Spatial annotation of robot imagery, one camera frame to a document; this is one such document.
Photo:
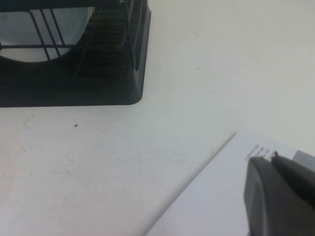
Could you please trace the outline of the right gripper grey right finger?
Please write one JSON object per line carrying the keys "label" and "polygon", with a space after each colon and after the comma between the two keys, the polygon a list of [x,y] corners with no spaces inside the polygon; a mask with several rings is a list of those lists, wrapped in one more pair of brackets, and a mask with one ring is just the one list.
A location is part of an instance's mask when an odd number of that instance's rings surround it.
{"label": "right gripper grey right finger", "polygon": [[272,157],[271,163],[286,180],[315,180],[315,157],[305,152],[298,150],[293,159],[275,155]]}

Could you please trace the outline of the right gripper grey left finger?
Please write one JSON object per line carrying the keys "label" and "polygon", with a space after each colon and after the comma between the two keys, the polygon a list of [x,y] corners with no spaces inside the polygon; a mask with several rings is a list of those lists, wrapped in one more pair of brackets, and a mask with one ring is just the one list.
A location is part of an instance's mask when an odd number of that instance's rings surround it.
{"label": "right gripper grey left finger", "polygon": [[271,160],[248,161],[244,202],[251,236],[315,234],[315,181],[286,180]]}

